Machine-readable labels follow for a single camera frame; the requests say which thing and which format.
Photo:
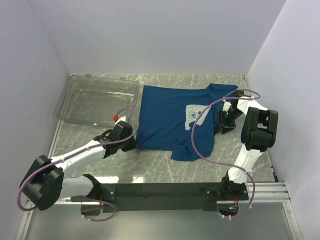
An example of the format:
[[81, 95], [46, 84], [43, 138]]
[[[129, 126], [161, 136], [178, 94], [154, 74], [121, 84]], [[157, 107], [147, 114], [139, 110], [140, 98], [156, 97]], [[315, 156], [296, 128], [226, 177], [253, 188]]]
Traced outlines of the blue printed t-shirt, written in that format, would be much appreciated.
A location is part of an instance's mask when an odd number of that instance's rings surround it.
[[214, 83], [204, 89], [145, 85], [136, 134], [138, 147], [170, 151], [171, 159], [176, 161], [209, 157], [223, 104], [208, 106], [236, 89], [236, 85]]

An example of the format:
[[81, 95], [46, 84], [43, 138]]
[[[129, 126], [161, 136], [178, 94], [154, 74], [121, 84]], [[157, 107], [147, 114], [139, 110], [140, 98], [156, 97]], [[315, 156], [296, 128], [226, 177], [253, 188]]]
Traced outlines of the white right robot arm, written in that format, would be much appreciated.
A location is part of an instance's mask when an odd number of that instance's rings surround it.
[[230, 200], [237, 194], [234, 184], [247, 182], [257, 159], [273, 147], [276, 141], [279, 113], [260, 105], [253, 96], [243, 90], [234, 90], [226, 95], [223, 108], [218, 111], [217, 132], [226, 134], [236, 128], [236, 119], [245, 115], [241, 130], [240, 152], [226, 176], [229, 181], [219, 187], [222, 198]]

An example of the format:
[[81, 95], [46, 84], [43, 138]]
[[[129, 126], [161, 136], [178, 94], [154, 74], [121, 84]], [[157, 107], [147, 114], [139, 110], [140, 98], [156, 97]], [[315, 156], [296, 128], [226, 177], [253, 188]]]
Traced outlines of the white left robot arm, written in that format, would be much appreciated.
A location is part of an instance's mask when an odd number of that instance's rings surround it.
[[136, 147], [132, 125], [118, 120], [114, 128], [78, 149], [52, 158], [45, 155], [37, 157], [19, 186], [19, 194], [24, 194], [41, 211], [64, 198], [82, 196], [88, 201], [101, 201], [106, 194], [95, 177], [90, 174], [71, 175], [116, 154], [118, 150], [128, 152]]

